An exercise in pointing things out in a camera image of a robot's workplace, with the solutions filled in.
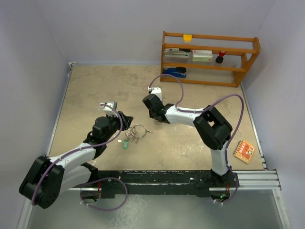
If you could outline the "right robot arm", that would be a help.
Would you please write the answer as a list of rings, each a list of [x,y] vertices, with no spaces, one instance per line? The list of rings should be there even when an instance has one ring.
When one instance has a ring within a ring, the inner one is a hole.
[[[215,108],[201,113],[199,109],[182,112],[174,104],[164,105],[155,94],[143,98],[150,118],[160,123],[183,124],[195,127],[203,143],[210,148],[212,156],[212,182],[222,187],[229,181],[227,153],[225,152],[233,130],[229,122]]]

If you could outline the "green key tag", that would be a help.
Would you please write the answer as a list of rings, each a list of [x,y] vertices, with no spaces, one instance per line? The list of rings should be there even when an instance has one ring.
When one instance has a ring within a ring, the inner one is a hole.
[[[127,139],[124,140],[124,141],[123,141],[123,146],[122,146],[123,149],[127,149],[127,148],[128,148],[128,145],[129,145],[129,140],[127,140]]]

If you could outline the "metal keyring with keys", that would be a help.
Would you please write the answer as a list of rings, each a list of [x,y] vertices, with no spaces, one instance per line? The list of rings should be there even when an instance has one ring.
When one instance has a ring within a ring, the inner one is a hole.
[[[129,128],[128,132],[125,134],[126,138],[130,142],[138,143],[140,139],[145,138],[147,134],[152,134],[151,130],[148,130],[142,124],[135,124]]]

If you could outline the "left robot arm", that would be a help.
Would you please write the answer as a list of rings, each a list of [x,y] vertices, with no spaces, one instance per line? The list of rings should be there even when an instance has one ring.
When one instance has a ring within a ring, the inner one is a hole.
[[[85,140],[64,154],[36,158],[19,187],[19,193],[43,209],[50,207],[58,196],[77,185],[93,187],[98,182],[97,168],[89,161],[99,157],[119,131],[130,128],[132,116],[119,111],[95,120]]]

